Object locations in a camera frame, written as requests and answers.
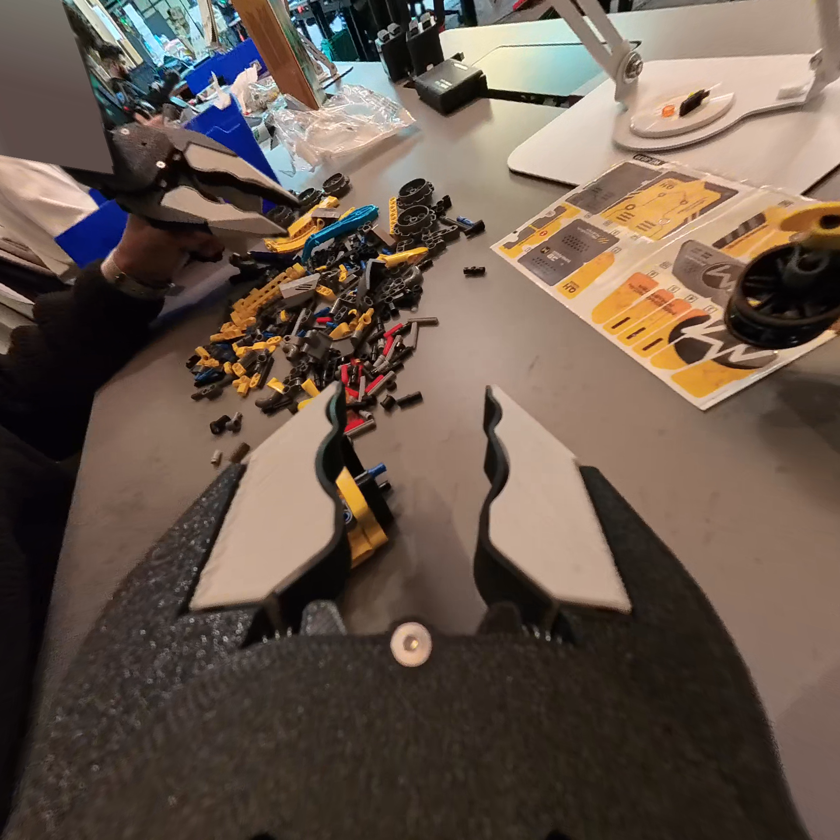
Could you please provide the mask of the large yellow brick vehicle model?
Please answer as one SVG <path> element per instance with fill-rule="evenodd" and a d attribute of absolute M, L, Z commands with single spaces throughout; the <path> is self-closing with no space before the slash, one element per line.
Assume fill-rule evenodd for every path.
<path fill-rule="evenodd" d="M 839 318 L 838 202 L 789 213 L 779 228 L 790 240 L 748 263 L 724 311 L 733 338 L 763 350 L 801 347 Z"/>

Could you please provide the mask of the yellow grey sticker sheet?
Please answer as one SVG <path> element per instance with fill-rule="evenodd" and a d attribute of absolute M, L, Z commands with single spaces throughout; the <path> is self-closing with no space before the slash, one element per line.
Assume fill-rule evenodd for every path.
<path fill-rule="evenodd" d="M 838 334 L 838 287 L 804 320 L 813 337 L 765 349 L 728 331 L 726 306 L 749 263 L 791 250 L 786 218 L 804 196 L 636 155 L 579 186 L 493 245 L 647 371 L 702 411 Z"/>

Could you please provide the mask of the person's left hand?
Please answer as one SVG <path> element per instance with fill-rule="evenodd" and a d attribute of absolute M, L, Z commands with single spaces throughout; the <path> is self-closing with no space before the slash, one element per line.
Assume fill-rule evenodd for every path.
<path fill-rule="evenodd" d="M 190 260 L 219 261 L 223 242 L 202 227 L 162 228 L 129 216 L 122 237 L 100 267 L 111 282 L 133 280 L 145 287 L 168 286 Z"/>

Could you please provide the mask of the black power adapter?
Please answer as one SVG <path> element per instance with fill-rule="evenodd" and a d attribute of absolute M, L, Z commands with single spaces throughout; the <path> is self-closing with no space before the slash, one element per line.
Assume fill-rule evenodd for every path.
<path fill-rule="evenodd" d="M 421 102 L 445 117 L 488 97 L 484 72 L 455 58 L 446 59 L 416 77 L 414 89 Z"/>

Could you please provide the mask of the person's left forearm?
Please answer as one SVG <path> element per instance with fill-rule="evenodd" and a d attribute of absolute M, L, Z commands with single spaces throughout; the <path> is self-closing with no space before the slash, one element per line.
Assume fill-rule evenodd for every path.
<path fill-rule="evenodd" d="M 126 292 L 97 260 L 41 296 L 1 359 L 2 449 L 62 460 L 84 444 L 92 404 L 149 337 L 164 292 Z"/>

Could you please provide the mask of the wooden board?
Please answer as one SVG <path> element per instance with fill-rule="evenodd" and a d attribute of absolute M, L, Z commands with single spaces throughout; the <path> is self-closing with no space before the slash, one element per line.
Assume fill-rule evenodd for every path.
<path fill-rule="evenodd" d="M 327 96 L 319 65 L 292 23 L 287 2 L 233 1 L 233 6 L 278 91 L 309 109 L 320 109 Z"/>

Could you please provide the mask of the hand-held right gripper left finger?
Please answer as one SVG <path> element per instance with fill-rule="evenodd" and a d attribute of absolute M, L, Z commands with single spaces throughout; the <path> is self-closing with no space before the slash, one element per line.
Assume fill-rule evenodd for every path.
<path fill-rule="evenodd" d="M 333 383 L 247 457 L 191 611 L 341 592 L 350 573 L 337 488 L 345 421 L 344 391 Z"/>

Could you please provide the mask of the small yellow brick assembly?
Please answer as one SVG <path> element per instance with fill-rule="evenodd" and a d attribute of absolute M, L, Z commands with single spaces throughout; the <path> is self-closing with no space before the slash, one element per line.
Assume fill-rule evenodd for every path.
<path fill-rule="evenodd" d="M 336 480 L 343 503 L 344 530 L 350 546 L 351 569 L 356 570 L 389 542 L 394 516 L 387 496 L 390 481 L 385 465 L 371 469 L 344 467 Z"/>

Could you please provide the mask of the clear plastic bag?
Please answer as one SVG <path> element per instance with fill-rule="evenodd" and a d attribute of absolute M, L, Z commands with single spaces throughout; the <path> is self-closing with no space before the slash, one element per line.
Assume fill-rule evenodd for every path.
<path fill-rule="evenodd" d="M 415 124 L 401 103 L 358 85 L 343 87 L 317 109 L 284 95 L 266 116 L 272 139 L 303 172 L 369 151 Z"/>

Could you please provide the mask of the white book stand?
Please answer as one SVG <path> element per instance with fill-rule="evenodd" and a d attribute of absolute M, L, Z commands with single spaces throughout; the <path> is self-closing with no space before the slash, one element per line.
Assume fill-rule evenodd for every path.
<path fill-rule="evenodd" d="M 605 73 L 510 153 L 512 172 L 581 185 L 635 155 L 804 193 L 838 168 L 838 2 L 666 9 L 621 35 L 597 2 L 556 2 Z M 664 103 L 706 88 L 693 113 Z"/>

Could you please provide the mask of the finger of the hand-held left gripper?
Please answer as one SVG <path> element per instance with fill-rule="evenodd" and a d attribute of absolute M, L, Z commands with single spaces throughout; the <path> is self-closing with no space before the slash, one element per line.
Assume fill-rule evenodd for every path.
<path fill-rule="evenodd" d="M 257 238 L 287 235 L 285 228 L 261 213 L 207 198 L 187 185 L 177 186 L 163 195 L 157 219 L 167 224 L 204 225 L 217 232 Z"/>
<path fill-rule="evenodd" d="M 197 181 L 218 196 L 227 190 L 273 204 L 300 205 L 295 195 L 229 150 L 190 142 L 186 144 L 182 158 Z"/>

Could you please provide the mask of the pile of small brick pieces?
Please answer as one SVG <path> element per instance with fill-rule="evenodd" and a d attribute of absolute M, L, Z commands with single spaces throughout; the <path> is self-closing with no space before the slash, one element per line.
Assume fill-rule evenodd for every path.
<path fill-rule="evenodd" d="M 483 234 L 486 225 L 450 215 L 445 195 L 430 206 L 437 216 L 430 229 L 397 238 L 393 225 L 402 210 L 393 197 L 384 229 L 378 217 L 301 261 L 309 236 L 360 207 L 343 212 L 338 198 L 324 196 L 286 236 L 266 240 L 264 251 L 231 258 L 238 278 L 252 285 L 187 359 L 193 403 L 255 396 L 264 415 L 295 414 L 339 383 L 344 433 L 356 438 L 376 428 L 375 411 L 390 416 L 424 402 L 420 391 L 399 393 L 399 379 L 421 331 L 439 324 L 418 314 L 426 273 L 451 243 Z"/>

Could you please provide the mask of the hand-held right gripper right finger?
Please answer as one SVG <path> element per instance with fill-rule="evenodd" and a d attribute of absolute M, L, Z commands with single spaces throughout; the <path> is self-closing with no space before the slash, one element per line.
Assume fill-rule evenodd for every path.
<path fill-rule="evenodd" d="M 474 561 L 486 603 L 523 614 L 632 603 L 576 456 L 497 385 L 485 393 L 485 472 Z"/>

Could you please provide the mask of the black charger block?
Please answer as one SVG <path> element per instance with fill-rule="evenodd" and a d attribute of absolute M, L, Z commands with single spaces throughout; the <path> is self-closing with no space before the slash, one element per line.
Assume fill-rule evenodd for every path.
<path fill-rule="evenodd" d="M 380 29 L 375 40 L 380 61 L 392 82 L 410 77 L 413 64 L 406 44 L 406 32 L 396 23 Z"/>
<path fill-rule="evenodd" d="M 406 47 L 415 77 L 422 76 L 445 61 L 435 16 L 425 14 L 409 21 Z"/>

